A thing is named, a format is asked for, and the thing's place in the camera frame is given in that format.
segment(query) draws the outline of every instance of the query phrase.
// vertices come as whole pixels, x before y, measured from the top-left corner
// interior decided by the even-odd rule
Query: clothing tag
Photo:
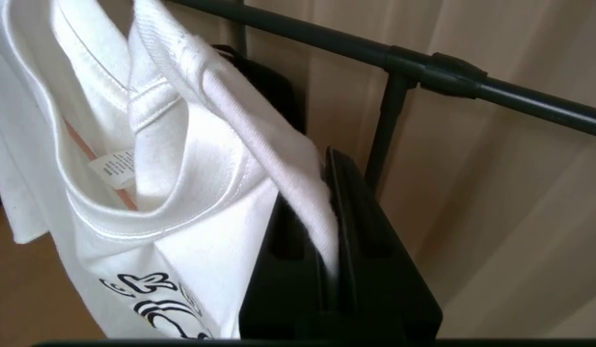
[[[88,165],[114,189],[124,189],[135,183],[133,149],[103,155]]]

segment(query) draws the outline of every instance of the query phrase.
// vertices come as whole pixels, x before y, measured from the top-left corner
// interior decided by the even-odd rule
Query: brown floor
[[[16,245],[0,207],[0,347],[103,338],[67,278],[51,236]]]

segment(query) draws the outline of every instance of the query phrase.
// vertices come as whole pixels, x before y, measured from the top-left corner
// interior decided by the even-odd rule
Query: beige curtain
[[[596,107],[596,1],[245,0]],[[211,42],[235,27],[203,15]],[[363,169],[386,74],[246,30],[309,135]],[[596,138],[478,100],[410,93],[379,198],[444,310],[440,337],[596,336]]]

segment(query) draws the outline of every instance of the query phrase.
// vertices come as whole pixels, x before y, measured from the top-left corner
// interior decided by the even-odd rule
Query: white fabric
[[[127,40],[93,0],[0,0],[0,55],[10,170],[108,336],[239,337],[278,191],[336,274],[313,144],[160,1],[135,2]],[[63,119],[97,156],[134,147],[139,211],[88,167]]]

